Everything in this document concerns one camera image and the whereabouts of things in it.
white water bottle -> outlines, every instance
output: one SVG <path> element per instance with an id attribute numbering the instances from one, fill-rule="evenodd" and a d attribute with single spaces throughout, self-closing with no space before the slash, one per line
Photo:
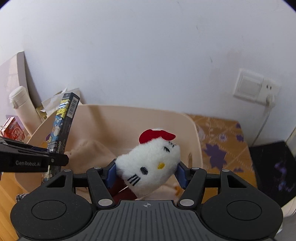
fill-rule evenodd
<path id="1" fill-rule="evenodd" d="M 23 86 L 17 87 L 10 93 L 9 100 L 24 127 L 32 136 L 42 124 L 42 120 L 36 112 L 26 88 Z"/>

plug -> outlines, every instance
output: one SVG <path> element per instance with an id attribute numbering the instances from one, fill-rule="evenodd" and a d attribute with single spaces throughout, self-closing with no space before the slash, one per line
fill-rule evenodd
<path id="1" fill-rule="evenodd" d="M 266 98 L 266 104 L 269 106 L 270 109 L 275 107 L 276 99 L 274 94 L 268 94 Z"/>

white plush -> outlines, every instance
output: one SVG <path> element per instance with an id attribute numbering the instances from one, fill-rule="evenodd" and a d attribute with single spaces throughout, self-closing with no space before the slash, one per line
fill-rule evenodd
<path id="1" fill-rule="evenodd" d="M 117 175 L 140 198 L 163 185 L 180 162 L 180 147 L 159 137 L 116 160 Z"/>

light switch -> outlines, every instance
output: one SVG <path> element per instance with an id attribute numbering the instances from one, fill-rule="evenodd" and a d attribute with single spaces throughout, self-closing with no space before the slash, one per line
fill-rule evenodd
<path id="1" fill-rule="evenodd" d="M 247 69 L 239 69 L 233 95 L 237 98 L 255 102 L 260 93 L 263 79 L 264 77 L 261 74 Z"/>
<path id="2" fill-rule="evenodd" d="M 238 89 L 238 94 L 247 95 L 256 99 L 260 89 L 261 83 L 259 81 L 243 75 Z"/>

wooden floor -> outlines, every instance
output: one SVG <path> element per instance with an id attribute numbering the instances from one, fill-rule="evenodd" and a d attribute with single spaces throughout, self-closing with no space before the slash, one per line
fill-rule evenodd
<path id="1" fill-rule="evenodd" d="M 10 221 L 10 211 L 17 194 L 25 191 L 15 180 L 13 173 L 4 173 L 0 181 L 0 241 L 15 241 L 17 234 Z"/>

